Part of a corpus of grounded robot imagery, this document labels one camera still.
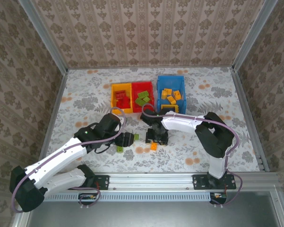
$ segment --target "yellow bin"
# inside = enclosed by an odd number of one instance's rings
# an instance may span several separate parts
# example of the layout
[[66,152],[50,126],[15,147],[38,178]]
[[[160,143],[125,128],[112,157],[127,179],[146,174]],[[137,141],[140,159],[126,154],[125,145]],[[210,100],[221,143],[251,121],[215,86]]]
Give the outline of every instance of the yellow bin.
[[[115,92],[116,91],[123,91],[125,90],[126,96],[130,98],[130,108],[122,109],[124,113],[129,114],[133,113],[132,108],[132,91],[131,91],[131,83],[127,84],[112,84],[112,99],[111,99],[111,107],[115,107],[117,100],[115,98]],[[119,110],[112,110],[114,114],[121,114]]]

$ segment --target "patterned wallpaper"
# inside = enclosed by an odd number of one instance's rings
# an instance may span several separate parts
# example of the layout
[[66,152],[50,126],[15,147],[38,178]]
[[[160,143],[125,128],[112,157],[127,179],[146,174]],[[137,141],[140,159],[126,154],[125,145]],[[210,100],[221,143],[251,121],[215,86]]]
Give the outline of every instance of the patterned wallpaper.
[[38,160],[61,74],[16,0],[0,0],[0,227],[12,168]]
[[69,68],[231,65],[263,0],[33,0]]
[[279,0],[239,70],[271,171],[284,189],[284,0]]

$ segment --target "purple cable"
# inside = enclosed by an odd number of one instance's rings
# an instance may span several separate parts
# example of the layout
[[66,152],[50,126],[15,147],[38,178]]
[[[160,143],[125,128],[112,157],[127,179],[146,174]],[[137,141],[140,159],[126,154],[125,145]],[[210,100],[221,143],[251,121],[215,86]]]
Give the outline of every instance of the purple cable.
[[[95,191],[97,191],[97,192],[98,192],[98,194],[97,194],[98,198],[96,198],[96,200],[93,201],[92,204],[88,205],[89,207],[94,206],[94,205],[98,202],[98,200],[100,199],[100,197],[101,197],[101,192],[100,192],[100,190],[99,190],[99,189],[96,189],[96,188],[78,188],[78,187],[73,187],[73,188],[71,188],[71,189],[74,189],[74,190],[95,190]],[[87,196],[86,194],[80,196],[79,203],[80,203],[81,206],[87,206],[87,205],[83,205],[83,204],[82,204],[82,198],[83,198],[83,197],[86,197],[86,196]]]
[[237,190],[236,195],[233,197],[233,199],[231,199],[229,202],[227,202],[227,203],[225,203],[225,204],[223,204],[223,205],[227,205],[227,204],[229,204],[230,202],[232,202],[232,201],[238,196],[238,194],[240,193],[240,191],[241,191],[241,189],[242,189],[242,178],[241,178],[240,176],[238,176],[237,174],[234,174],[234,173],[230,172],[230,171],[228,170],[228,168],[227,168],[227,165],[228,165],[228,156],[229,156],[229,154],[230,154],[230,153],[238,146],[238,144],[240,143],[240,138],[238,137],[237,133],[236,133],[232,128],[230,128],[228,125],[226,125],[226,124],[223,124],[223,123],[220,123],[220,122],[216,122],[216,121],[212,121],[212,120],[203,119],[203,118],[197,118],[197,117],[193,117],[193,116],[183,116],[183,115],[179,115],[179,114],[149,115],[149,114],[146,114],[146,113],[144,112],[144,107],[145,107],[146,105],[151,106],[153,109],[155,109],[155,107],[154,107],[152,104],[150,104],[150,103],[146,103],[146,104],[144,104],[144,105],[142,106],[142,113],[143,113],[145,116],[147,116],[147,117],[153,117],[153,118],[155,118],[155,117],[179,117],[179,118],[184,118],[184,119],[192,119],[192,120],[195,120],[195,121],[202,121],[202,122],[208,122],[208,123],[212,123],[212,124],[218,124],[218,125],[220,125],[220,126],[223,126],[223,127],[226,128],[226,129],[228,129],[230,132],[233,133],[233,135],[234,135],[235,138],[236,138],[236,143],[235,143],[235,145],[234,145],[229,151],[226,152],[226,158],[225,158],[225,166],[224,166],[224,168],[228,171],[228,173],[233,174],[234,176],[238,177],[238,178],[240,179],[240,181],[241,181],[241,184],[240,184],[240,187],[239,187],[238,190]]
[[123,123],[123,125],[121,126],[120,130],[118,131],[118,133],[115,134],[114,136],[111,136],[110,138],[107,138],[107,139],[104,139],[104,140],[87,141],[87,142],[77,143],[77,144],[71,145],[71,146],[69,146],[69,147],[67,147],[67,148],[65,148],[65,149],[63,149],[63,150],[61,150],[61,151],[58,152],[57,154],[53,155],[52,157],[50,157],[49,159],[47,159],[46,161],[44,161],[42,164],[40,164],[39,166],[37,166],[35,169],[33,169],[30,173],[28,173],[25,177],[23,177],[23,178],[21,179],[21,181],[20,181],[20,182],[17,184],[17,186],[15,187],[14,192],[13,192],[13,194],[12,194],[12,196],[11,196],[11,208],[12,208],[12,210],[13,210],[15,213],[23,213],[23,210],[17,210],[17,209],[16,209],[16,205],[15,205],[15,197],[16,197],[16,193],[17,193],[19,187],[20,187],[21,184],[22,184],[27,178],[29,178],[33,173],[38,172],[38,170],[39,170],[42,166],[44,166],[45,164],[47,164],[48,162],[50,162],[51,160],[53,160],[55,157],[57,157],[58,155],[60,155],[60,154],[62,154],[62,153],[64,153],[64,152],[66,152],[67,150],[69,150],[69,149],[71,149],[71,148],[74,148],[74,147],[76,147],[76,146],[86,145],[86,144],[108,142],[108,141],[113,140],[114,138],[118,137],[118,136],[122,133],[122,131],[124,130],[125,125],[126,125],[126,116],[125,116],[125,113],[124,113],[124,111],[122,111],[122,110],[121,110],[120,108],[118,108],[118,107],[112,107],[112,108],[110,109],[110,113],[112,112],[113,109],[119,110],[119,111],[122,113],[123,118],[124,118],[124,123]]

